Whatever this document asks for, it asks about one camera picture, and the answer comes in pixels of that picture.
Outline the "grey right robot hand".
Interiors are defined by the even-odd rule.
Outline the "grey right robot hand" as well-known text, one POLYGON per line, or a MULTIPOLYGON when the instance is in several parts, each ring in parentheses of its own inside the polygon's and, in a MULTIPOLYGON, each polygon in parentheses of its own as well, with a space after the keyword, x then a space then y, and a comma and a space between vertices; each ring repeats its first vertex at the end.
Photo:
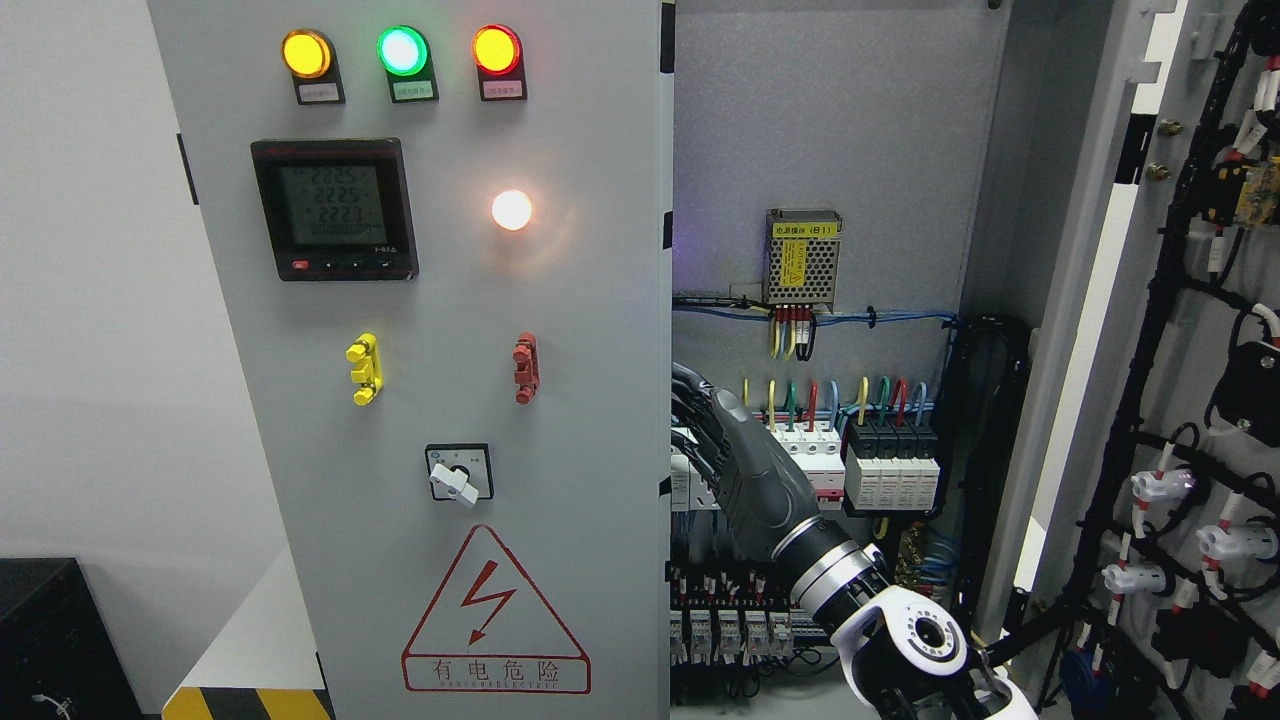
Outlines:
POLYGON ((672 414, 692 434, 686 455, 714 491, 733 542, 764 562, 804 521, 819 514, 812 483, 740 398, 673 363, 672 414))

